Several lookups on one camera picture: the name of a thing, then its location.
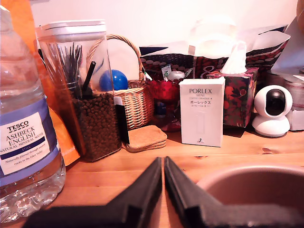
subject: white box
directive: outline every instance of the white box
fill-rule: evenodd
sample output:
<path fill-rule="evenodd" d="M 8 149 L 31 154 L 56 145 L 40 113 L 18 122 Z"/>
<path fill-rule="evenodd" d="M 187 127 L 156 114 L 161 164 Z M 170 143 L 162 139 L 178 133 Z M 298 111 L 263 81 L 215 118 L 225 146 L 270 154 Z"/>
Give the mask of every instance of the white box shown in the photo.
<path fill-rule="evenodd" d="M 221 146 L 225 78 L 180 82 L 181 142 Z"/>

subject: cork coaster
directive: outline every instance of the cork coaster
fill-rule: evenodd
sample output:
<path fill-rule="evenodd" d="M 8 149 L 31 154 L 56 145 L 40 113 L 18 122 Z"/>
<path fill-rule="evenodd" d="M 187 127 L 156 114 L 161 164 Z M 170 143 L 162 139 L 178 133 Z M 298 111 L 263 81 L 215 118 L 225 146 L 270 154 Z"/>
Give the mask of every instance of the cork coaster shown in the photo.
<path fill-rule="evenodd" d="M 141 152 L 141 151 L 147 151 L 147 150 L 155 150 L 155 149 L 163 148 L 165 146 L 166 146 L 166 141 L 157 143 L 153 146 L 143 147 L 143 148 L 139 148 L 139 149 L 133 149 L 133 148 L 128 148 L 128 147 L 126 147 L 126 149 L 128 152 L 134 153 L 134 152 Z"/>
<path fill-rule="evenodd" d="M 151 148 L 151 147 L 163 146 L 163 145 L 166 145 L 166 141 L 159 142 L 159 143 L 156 143 L 156 144 L 153 144 L 153 145 L 150 145 L 150 146 L 145 146 L 145 147 L 142 147 L 142 148 L 133 148 L 133 147 L 130 147 L 129 145 L 126 145 L 125 149 L 129 152 L 138 151 L 138 150 L 143 151 L 143 150 L 149 150 L 149 148 Z"/>
<path fill-rule="evenodd" d="M 127 148 L 138 150 L 144 147 L 154 146 L 157 143 L 166 141 L 167 135 L 157 126 L 150 125 L 129 131 L 130 144 Z"/>

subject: white wall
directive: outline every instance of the white wall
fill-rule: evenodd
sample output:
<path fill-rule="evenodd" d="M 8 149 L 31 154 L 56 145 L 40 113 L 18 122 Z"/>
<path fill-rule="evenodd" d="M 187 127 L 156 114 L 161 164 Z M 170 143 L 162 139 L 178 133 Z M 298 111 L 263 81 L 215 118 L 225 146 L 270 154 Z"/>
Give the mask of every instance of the white wall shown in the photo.
<path fill-rule="evenodd" d="M 225 14 L 238 29 L 289 24 L 297 0 L 32 0 L 35 25 L 59 20 L 105 19 L 108 34 L 138 46 L 186 39 L 196 20 Z M 138 76 L 136 56 L 119 41 L 109 41 L 112 69 Z"/>

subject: water bottle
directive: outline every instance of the water bottle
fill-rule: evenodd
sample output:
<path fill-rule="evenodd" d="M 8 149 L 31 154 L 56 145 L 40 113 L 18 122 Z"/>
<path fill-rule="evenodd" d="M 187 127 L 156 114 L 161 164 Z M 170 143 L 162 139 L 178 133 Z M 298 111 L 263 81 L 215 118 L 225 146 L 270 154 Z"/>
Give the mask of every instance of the water bottle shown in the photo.
<path fill-rule="evenodd" d="M 1 6 L 0 221 L 29 216 L 62 190 L 66 169 L 29 48 Z"/>

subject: wooden table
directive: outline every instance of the wooden table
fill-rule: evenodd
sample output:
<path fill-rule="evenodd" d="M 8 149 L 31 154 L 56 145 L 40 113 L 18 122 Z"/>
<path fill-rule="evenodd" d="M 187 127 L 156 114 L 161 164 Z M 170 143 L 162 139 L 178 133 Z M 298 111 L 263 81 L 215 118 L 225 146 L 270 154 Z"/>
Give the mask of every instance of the wooden table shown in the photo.
<path fill-rule="evenodd" d="M 129 153 L 121 149 L 95 163 L 74 162 L 67 167 L 64 189 L 50 206 L 106 204 L 157 156 L 170 156 L 194 182 L 215 170 L 241 163 L 276 162 L 304 167 L 304 132 L 266 138 L 252 129 L 229 129 L 224 130 L 221 148 L 181 144 L 180 136 L 181 133 L 169 133 L 166 147 L 157 150 Z M 164 186 L 160 210 L 157 227 L 182 227 Z M 21 218 L 3 227 L 20 228 L 24 221 Z"/>

